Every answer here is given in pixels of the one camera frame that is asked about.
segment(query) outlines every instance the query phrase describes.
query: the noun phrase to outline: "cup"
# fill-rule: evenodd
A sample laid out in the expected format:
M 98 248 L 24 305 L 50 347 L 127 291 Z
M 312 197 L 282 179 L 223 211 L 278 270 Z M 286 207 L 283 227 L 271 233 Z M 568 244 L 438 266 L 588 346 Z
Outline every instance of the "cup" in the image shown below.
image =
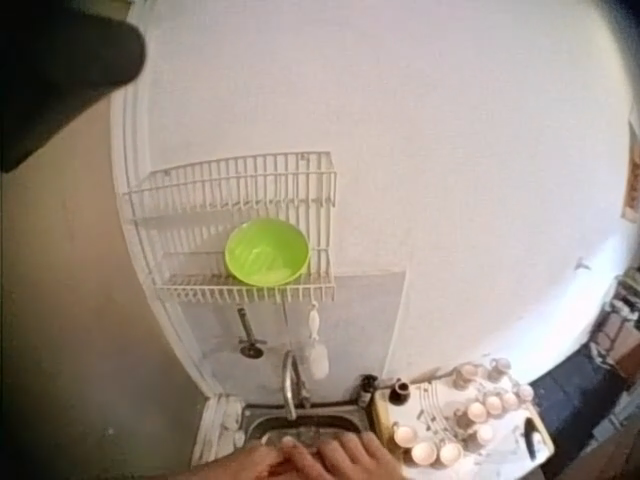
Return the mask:
M 484 408 L 491 417 L 499 417 L 502 415 L 502 401 L 497 395 L 489 394 L 484 397 Z
M 516 395 L 523 403 L 531 403 L 533 397 L 535 396 L 535 392 L 531 385 L 520 385 L 516 388 Z
M 464 391 L 478 376 L 478 368 L 470 363 L 458 365 L 453 373 L 453 388 Z
M 465 446 L 471 452 L 477 452 L 491 443 L 494 431 L 490 425 L 479 425 L 465 439 Z
M 431 465 L 438 458 L 438 449 L 431 442 L 420 442 L 411 449 L 411 459 L 421 467 Z
M 480 402 L 473 402 L 456 416 L 456 423 L 462 430 L 468 430 L 478 423 L 487 421 L 487 409 Z
M 445 442 L 438 451 L 438 458 L 445 467 L 453 466 L 462 458 L 464 450 L 458 442 Z
M 418 440 L 415 428 L 407 425 L 394 425 L 393 440 L 401 448 L 411 448 Z
M 505 412 L 513 412 L 520 407 L 520 400 L 513 392 L 504 392 L 500 395 L 502 408 Z
M 490 382 L 499 383 L 511 372 L 511 362 L 506 358 L 494 358 L 490 365 L 491 370 L 487 374 Z

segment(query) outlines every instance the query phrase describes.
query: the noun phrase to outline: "sink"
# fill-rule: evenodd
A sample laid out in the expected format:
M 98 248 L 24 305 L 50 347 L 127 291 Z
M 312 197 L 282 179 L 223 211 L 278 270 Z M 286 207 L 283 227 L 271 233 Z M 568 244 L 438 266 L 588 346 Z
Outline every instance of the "sink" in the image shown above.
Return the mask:
M 289 436 L 312 448 L 324 438 L 341 432 L 360 433 L 370 430 L 365 411 L 354 404 L 333 404 L 297 409 L 295 420 L 287 419 L 284 407 L 248 405 L 243 410 L 241 430 L 245 442 L 259 440 L 265 445 L 278 445 Z

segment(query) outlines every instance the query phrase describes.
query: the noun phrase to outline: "dish rack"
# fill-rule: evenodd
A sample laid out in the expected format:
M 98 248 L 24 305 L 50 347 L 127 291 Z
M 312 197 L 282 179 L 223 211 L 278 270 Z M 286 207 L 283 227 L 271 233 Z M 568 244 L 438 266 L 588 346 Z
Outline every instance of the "dish rack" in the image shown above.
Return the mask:
M 122 212 L 150 246 L 149 281 L 163 300 L 333 300 L 329 246 L 336 184 L 329 152 L 223 158 L 151 172 L 123 194 Z M 231 232 L 261 217 L 288 221 L 309 241 L 309 264 L 290 284 L 253 287 L 226 269 Z

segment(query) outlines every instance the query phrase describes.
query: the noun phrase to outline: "plastic bowl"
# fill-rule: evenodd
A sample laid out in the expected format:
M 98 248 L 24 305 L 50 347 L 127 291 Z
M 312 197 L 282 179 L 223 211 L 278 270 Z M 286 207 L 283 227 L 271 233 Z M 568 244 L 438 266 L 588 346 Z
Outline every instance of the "plastic bowl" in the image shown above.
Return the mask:
M 256 287 L 295 280 L 309 263 L 309 242 L 297 227 L 276 218 L 257 218 L 236 228 L 224 249 L 227 268 Z

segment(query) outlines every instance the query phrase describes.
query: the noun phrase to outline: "hand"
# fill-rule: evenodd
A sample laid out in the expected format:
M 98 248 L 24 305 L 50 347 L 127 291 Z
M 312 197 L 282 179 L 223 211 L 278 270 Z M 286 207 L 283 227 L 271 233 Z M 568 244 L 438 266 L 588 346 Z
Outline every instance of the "hand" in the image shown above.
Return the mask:
M 343 433 L 318 445 L 315 459 L 293 438 L 282 441 L 282 453 L 301 480 L 402 480 L 400 465 L 371 432 Z
M 282 452 L 258 443 L 201 465 L 175 480 L 267 479 L 283 460 Z

